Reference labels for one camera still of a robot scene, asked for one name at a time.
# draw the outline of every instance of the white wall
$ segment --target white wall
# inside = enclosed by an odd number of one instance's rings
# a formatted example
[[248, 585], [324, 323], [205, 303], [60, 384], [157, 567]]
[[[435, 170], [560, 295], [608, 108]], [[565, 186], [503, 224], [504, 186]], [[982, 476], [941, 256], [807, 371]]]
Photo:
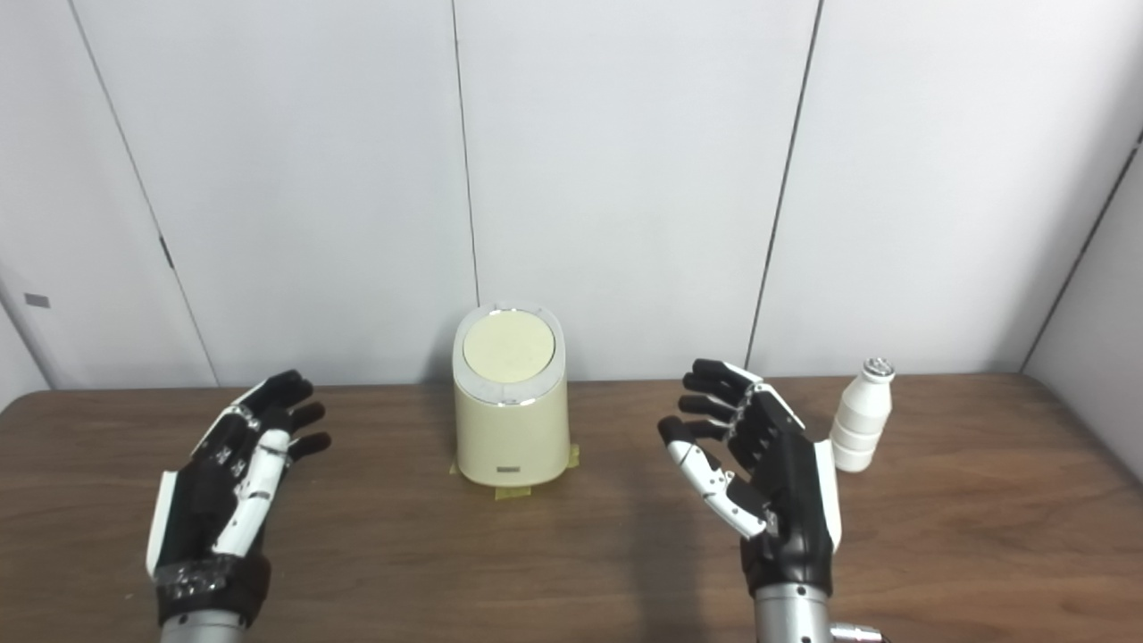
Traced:
[[825, 2], [750, 367], [1015, 371], [1143, 114], [1134, 0]]
[[1137, 158], [1032, 354], [1028, 375], [1143, 477], [1143, 162]]
[[77, 7], [222, 384], [447, 365], [477, 304], [449, 0]]
[[0, 412], [17, 397], [48, 388], [8, 314], [0, 308]]
[[741, 362], [813, 2], [457, 2], [480, 295], [575, 379]]
[[478, 288], [576, 379], [1016, 370], [1143, 113], [1137, 2], [829, 0], [752, 327], [815, 3], [75, 6], [114, 111], [65, 0], [0, 3], [0, 296], [61, 387], [440, 377]]
[[0, 296], [59, 388], [215, 384], [64, 0], [0, 2]]

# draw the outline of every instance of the table surface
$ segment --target table surface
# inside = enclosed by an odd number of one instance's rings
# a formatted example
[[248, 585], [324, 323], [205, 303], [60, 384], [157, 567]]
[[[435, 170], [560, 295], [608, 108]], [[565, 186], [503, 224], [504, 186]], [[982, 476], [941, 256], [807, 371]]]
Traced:
[[[774, 384], [820, 431], [846, 379]], [[681, 393], [573, 385], [581, 467], [495, 501], [448, 473], [451, 389], [321, 389], [334, 448], [283, 484], [247, 640], [753, 641], [736, 535], [655, 431]], [[159, 472], [234, 395], [43, 393], [0, 416], [0, 640], [158, 640]], [[1143, 492], [1050, 394], [905, 377], [894, 404], [873, 466], [839, 474], [836, 620], [896, 643], [1143, 640]]]

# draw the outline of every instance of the plastic bottle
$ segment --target plastic bottle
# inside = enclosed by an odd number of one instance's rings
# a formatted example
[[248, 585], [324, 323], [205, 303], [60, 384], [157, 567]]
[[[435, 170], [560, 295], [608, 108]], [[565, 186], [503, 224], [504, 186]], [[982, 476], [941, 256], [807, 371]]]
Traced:
[[889, 383], [895, 375], [888, 361], [880, 357], [866, 360], [861, 373], [841, 394], [830, 440], [833, 442], [833, 461], [842, 472], [861, 473], [873, 461], [873, 452], [885, 432], [885, 421], [893, 411]]

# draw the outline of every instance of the robotic hand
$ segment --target robotic hand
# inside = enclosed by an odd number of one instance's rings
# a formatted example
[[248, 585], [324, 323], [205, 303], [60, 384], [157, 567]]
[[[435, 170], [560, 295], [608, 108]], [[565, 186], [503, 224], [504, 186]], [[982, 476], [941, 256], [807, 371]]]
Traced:
[[[658, 432], [702, 499], [742, 536], [758, 643], [882, 641], [874, 629], [830, 625], [831, 564], [841, 541], [830, 443], [812, 443], [774, 387], [725, 362], [696, 360], [682, 386], [704, 395], [682, 396], [679, 410], [709, 419], [672, 416]], [[698, 439], [726, 443], [749, 482], [725, 471]]]
[[270, 589], [266, 513], [286, 471], [330, 445], [294, 434], [326, 415], [297, 371], [279, 373], [223, 410], [178, 472], [165, 472], [146, 566], [162, 643], [239, 643]]

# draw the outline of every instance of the black and white robotic hand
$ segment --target black and white robotic hand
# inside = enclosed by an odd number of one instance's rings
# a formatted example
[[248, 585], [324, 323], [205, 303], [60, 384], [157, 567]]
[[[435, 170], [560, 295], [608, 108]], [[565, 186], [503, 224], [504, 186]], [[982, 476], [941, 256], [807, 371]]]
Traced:
[[313, 385], [274, 376], [223, 410], [178, 472], [159, 487], [146, 566], [159, 601], [162, 643], [239, 643], [270, 589], [262, 554], [266, 513], [282, 476], [330, 445], [295, 437], [326, 415], [301, 404]]
[[[880, 642], [876, 629], [830, 624], [831, 565], [841, 514], [830, 443], [806, 427], [761, 378], [696, 360], [679, 399], [684, 413], [658, 424], [668, 453], [720, 519], [742, 537], [742, 569], [754, 598], [758, 643]], [[722, 468], [697, 441], [726, 444], [750, 480]]]

